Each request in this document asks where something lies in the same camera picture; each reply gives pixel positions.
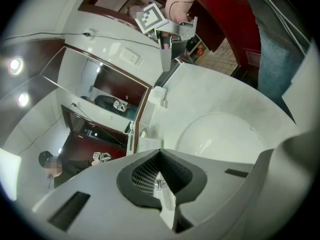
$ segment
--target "blue jeans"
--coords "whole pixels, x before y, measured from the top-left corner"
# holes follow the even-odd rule
[[[261,60],[258,76],[258,91],[277,104],[290,117],[291,113],[282,95],[291,85],[303,56],[293,54],[281,47],[260,30]]]

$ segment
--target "recessed light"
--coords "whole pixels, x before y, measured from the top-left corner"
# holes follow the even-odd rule
[[[24,60],[20,57],[15,57],[9,65],[9,72],[13,76],[19,75],[24,69]]]
[[[18,104],[20,107],[25,107],[29,102],[29,94],[24,92],[18,98]]]

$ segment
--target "toilet lid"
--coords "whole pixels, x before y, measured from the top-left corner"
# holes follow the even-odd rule
[[[319,125],[320,57],[313,40],[291,86],[282,96],[301,133]]]

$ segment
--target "black cap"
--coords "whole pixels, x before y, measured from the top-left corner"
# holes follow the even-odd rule
[[[46,163],[48,163],[50,161],[50,158],[53,158],[53,157],[54,156],[49,151],[43,151],[39,154],[39,164],[43,168],[47,168]]]

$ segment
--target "person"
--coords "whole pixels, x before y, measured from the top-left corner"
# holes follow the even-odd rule
[[[187,20],[187,13],[194,0],[167,0],[165,17],[176,22]],[[247,0],[251,6],[259,29],[261,43],[261,59],[258,74],[257,90],[276,103],[290,117],[290,111],[282,99],[289,88],[291,80],[304,59],[303,50],[309,47],[310,33],[305,28],[295,8],[288,0],[271,0],[278,9],[307,37],[292,28],[294,37],[286,31],[283,23],[266,0]]]
[[[88,160],[63,162],[59,156],[53,156],[49,151],[41,152],[38,160],[44,171],[52,176],[55,189],[83,170],[98,164],[95,161],[90,163]]]
[[[96,104],[97,106],[105,110],[108,110],[112,113],[128,118],[132,121],[136,119],[138,108],[131,104],[126,106],[123,103],[121,103],[117,98],[106,95],[98,95],[93,101],[87,96],[81,96],[81,98],[88,102]]]

